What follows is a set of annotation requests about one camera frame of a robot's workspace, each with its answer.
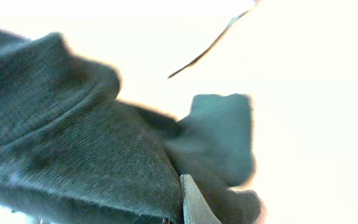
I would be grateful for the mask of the black t-shirt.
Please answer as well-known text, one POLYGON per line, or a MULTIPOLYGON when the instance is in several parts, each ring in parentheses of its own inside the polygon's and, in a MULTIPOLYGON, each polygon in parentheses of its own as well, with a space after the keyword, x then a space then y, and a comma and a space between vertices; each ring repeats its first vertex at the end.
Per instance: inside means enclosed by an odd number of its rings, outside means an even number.
POLYGON ((234 191, 254 171, 248 97, 196 95, 176 121, 120 87, 58 32, 0 30, 0 205, 55 223, 183 223, 190 175, 220 222, 256 221, 257 194, 234 191))

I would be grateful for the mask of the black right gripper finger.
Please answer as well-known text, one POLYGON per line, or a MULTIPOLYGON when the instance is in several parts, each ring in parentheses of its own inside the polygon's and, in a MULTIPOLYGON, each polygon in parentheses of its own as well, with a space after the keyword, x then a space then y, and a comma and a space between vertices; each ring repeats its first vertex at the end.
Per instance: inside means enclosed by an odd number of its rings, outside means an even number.
POLYGON ((210 209, 192 176, 183 174, 180 182, 183 189, 184 224, 222 224, 210 209))

